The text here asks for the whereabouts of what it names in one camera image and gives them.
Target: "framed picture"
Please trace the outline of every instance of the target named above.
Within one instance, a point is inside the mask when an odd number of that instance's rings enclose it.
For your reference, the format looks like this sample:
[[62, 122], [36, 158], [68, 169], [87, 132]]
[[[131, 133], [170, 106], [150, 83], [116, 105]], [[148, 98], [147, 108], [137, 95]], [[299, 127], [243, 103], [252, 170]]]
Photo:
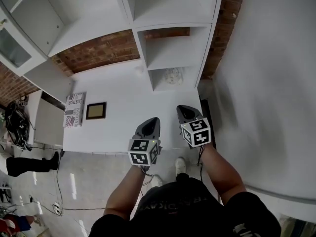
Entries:
[[105, 119], [106, 108], [106, 102], [87, 105], [85, 119]]

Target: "white cabinet door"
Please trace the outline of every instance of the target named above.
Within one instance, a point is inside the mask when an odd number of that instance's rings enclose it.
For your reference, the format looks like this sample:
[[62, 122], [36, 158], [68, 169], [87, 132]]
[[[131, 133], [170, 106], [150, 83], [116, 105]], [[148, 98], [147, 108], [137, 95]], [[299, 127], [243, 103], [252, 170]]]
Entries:
[[0, 1], [0, 62], [22, 76], [46, 60]]

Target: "person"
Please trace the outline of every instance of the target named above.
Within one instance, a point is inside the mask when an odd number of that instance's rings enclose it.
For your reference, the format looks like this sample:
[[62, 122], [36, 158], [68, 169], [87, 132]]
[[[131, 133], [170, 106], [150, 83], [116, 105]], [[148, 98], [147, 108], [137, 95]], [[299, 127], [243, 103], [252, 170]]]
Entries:
[[28, 231], [31, 229], [31, 224], [35, 222], [41, 226], [41, 220], [38, 216], [17, 216], [6, 214], [3, 219], [0, 219], [0, 232], [13, 236], [18, 232]]
[[50, 170], [57, 170], [59, 165], [59, 154], [55, 152], [50, 160], [43, 158], [42, 160], [13, 157], [5, 150], [0, 149], [0, 170], [9, 175], [17, 177], [27, 171], [34, 172], [49, 172]]
[[92, 226], [90, 237], [112, 231], [136, 235], [161, 235], [174, 232], [213, 237], [279, 237], [280, 225], [260, 199], [246, 191], [237, 171], [212, 147], [206, 144], [201, 155], [221, 205], [206, 186], [186, 174], [183, 158], [176, 160], [176, 182], [162, 185], [155, 176], [152, 187], [139, 201], [130, 220], [145, 178], [138, 166], [131, 166], [110, 195], [104, 216]]

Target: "black pants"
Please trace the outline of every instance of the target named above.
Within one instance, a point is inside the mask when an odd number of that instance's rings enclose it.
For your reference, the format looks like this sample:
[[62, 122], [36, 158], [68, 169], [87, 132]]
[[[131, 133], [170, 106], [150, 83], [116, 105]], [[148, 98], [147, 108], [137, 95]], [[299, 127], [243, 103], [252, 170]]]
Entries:
[[191, 198], [203, 195], [209, 199], [215, 199], [200, 180], [189, 177], [188, 174], [180, 173], [176, 177], [176, 182], [167, 183], [161, 187], [152, 187], [147, 191], [140, 199], [135, 215], [143, 205], [150, 203], [152, 200], [177, 199], [177, 197], [183, 195]]
[[8, 175], [14, 177], [27, 171], [49, 172], [51, 170], [51, 161], [10, 157], [6, 159], [6, 169]]

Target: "concrete floor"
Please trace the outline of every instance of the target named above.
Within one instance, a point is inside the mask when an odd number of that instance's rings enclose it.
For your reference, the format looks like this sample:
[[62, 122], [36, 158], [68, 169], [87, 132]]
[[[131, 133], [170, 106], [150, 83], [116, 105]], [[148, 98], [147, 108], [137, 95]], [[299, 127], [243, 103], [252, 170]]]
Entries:
[[[16, 157], [50, 159], [54, 150], [33, 149], [31, 152], [15, 149]], [[198, 152], [196, 150], [177, 149], [162, 151], [157, 164], [152, 166], [148, 173], [158, 174], [164, 183], [175, 180], [174, 162], [182, 156], [187, 161], [187, 173], [199, 179], [199, 167], [196, 166]], [[101, 208], [105, 207], [111, 192], [117, 187], [130, 168], [127, 155], [95, 155], [76, 152], [65, 152], [61, 159], [58, 171], [58, 180], [63, 198], [63, 215], [56, 216], [43, 208], [53, 210], [52, 205], [60, 202], [60, 193], [56, 182], [56, 172], [36, 173], [27, 172], [19, 177], [7, 178], [12, 187], [13, 203], [28, 203], [29, 195], [39, 201], [16, 207], [18, 215], [34, 215], [42, 213], [42, 219], [49, 228], [52, 237], [87, 237], [93, 223], [102, 216], [103, 210], [71, 211], [65, 209]], [[203, 181], [211, 193], [217, 193], [212, 186], [207, 174], [203, 172]], [[142, 188], [143, 194], [151, 185]], [[24, 232], [27, 237], [36, 237], [44, 228], [32, 224], [30, 231]]]

